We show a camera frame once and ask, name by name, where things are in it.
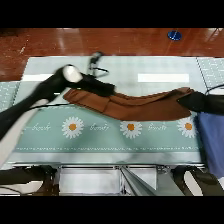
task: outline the daisy print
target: daisy print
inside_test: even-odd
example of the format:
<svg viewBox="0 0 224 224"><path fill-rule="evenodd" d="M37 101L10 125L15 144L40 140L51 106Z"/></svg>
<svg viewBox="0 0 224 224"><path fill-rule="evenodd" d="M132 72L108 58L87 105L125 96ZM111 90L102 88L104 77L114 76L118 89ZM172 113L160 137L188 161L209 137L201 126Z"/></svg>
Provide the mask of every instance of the daisy print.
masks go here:
<svg viewBox="0 0 224 224"><path fill-rule="evenodd" d="M182 135L188 138L194 138L197 134L197 130L194 125L194 121L191 117L183 118L178 121L178 130L182 132Z"/></svg>
<svg viewBox="0 0 224 224"><path fill-rule="evenodd" d="M120 131L123 132L123 135L130 139L139 136L142 130L141 123L136 121L122 121L120 127Z"/></svg>
<svg viewBox="0 0 224 224"><path fill-rule="evenodd" d="M69 117L63 122L62 131L64 132L66 138L75 138L82 134L84 124L78 117Z"/></svg>

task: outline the wooden floor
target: wooden floor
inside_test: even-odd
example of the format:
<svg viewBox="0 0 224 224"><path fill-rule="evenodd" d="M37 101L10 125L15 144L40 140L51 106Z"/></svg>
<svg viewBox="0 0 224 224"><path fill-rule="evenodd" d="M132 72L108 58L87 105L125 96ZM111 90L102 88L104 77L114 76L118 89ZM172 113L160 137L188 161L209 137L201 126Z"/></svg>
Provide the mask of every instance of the wooden floor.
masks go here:
<svg viewBox="0 0 224 224"><path fill-rule="evenodd" d="M223 28L17 28L0 30L0 81L20 80L29 57L59 55L224 57Z"/></svg>

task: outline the robotic arm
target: robotic arm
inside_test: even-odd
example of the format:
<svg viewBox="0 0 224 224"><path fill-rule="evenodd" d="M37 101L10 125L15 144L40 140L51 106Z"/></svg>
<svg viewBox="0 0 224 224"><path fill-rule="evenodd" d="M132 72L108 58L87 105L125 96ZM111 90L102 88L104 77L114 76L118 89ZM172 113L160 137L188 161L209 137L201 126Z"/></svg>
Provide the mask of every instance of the robotic arm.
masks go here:
<svg viewBox="0 0 224 224"><path fill-rule="evenodd" d="M26 123L39 110L38 106L53 101L66 87L81 88L100 96L110 96L115 89L114 85L103 83L94 75L79 72L73 65L59 68L54 75L41 82L30 96L0 113L0 167L14 150Z"/></svg>

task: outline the brown cloth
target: brown cloth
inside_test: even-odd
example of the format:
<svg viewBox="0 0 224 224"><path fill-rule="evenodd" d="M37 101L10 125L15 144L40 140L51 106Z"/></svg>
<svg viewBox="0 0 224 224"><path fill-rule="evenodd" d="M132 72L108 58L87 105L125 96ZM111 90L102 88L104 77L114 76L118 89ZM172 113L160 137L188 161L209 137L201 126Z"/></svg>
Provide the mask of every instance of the brown cloth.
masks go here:
<svg viewBox="0 0 224 224"><path fill-rule="evenodd" d="M64 95L64 99L122 121L172 121L191 115L176 100L193 91L183 87L141 97L121 93L101 97L84 90L71 89Z"/></svg>

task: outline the blue fabric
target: blue fabric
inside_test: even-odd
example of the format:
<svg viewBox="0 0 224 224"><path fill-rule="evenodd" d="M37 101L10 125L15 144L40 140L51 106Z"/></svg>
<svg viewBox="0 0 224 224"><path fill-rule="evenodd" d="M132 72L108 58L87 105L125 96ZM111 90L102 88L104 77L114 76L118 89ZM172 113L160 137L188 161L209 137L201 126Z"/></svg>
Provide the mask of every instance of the blue fabric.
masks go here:
<svg viewBox="0 0 224 224"><path fill-rule="evenodd" d="M224 116L201 112L198 121L209 172L224 177Z"/></svg>

